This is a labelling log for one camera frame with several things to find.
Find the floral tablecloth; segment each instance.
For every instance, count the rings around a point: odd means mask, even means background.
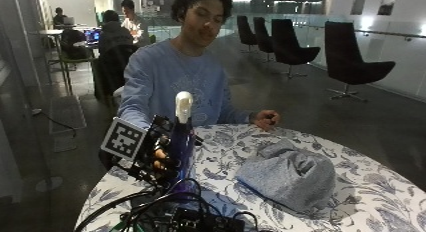
[[[197,128],[196,133],[204,138],[196,152],[196,179],[203,186],[203,197],[224,215],[232,217],[237,211],[249,211],[257,216],[260,229],[270,231],[426,231],[426,193],[350,148],[282,128],[272,133],[261,132],[253,125],[207,126]],[[235,179],[245,159],[284,137],[297,148],[328,156],[336,167],[336,189],[328,207],[305,216],[288,213]],[[144,182],[113,167],[89,194],[77,224],[103,205],[144,187]],[[120,214],[129,210],[129,202],[119,205],[92,221],[85,231],[109,231],[119,223]]]

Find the person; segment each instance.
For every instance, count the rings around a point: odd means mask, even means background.
[[[131,31],[131,34],[135,38],[135,44],[139,47],[143,47],[149,43],[149,33],[148,33],[148,24],[144,19],[135,13],[135,2],[133,0],[123,0],[121,9],[125,15],[121,26]]]
[[[53,29],[60,29],[61,25],[64,25],[64,17],[67,17],[67,15],[64,15],[64,10],[63,8],[57,7],[55,9],[55,17],[53,17]]]
[[[140,48],[129,59],[119,117],[149,128],[153,116],[175,118],[175,97],[192,93],[193,126],[252,123],[262,130],[280,121],[274,110],[239,110],[231,101],[224,67],[207,47],[231,16],[232,0],[175,0],[172,18],[181,32],[171,40]]]
[[[121,27],[117,12],[107,10],[103,21],[103,31],[99,36],[99,53],[101,55],[117,45],[133,45],[133,37],[129,30]]]

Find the backpack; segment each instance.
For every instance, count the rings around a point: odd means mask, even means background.
[[[89,58],[88,49],[84,47],[73,46],[75,43],[85,41],[85,35],[81,31],[73,29],[64,29],[61,33],[61,50],[69,59],[87,59]]]

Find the sweatshirt sleeve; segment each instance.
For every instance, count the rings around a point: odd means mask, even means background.
[[[153,78],[147,52],[140,49],[129,59],[124,71],[125,85],[121,94],[119,117],[140,128],[149,128],[149,99],[153,91]]]
[[[221,114],[219,118],[220,124],[248,124],[252,111],[240,110],[232,105],[231,91],[227,77],[224,76],[224,98]]]

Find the laptop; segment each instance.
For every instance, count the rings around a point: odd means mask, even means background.
[[[93,45],[99,43],[100,33],[101,33],[101,29],[84,30],[85,42],[88,45]]]
[[[75,17],[64,17],[64,25],[73,25]]]

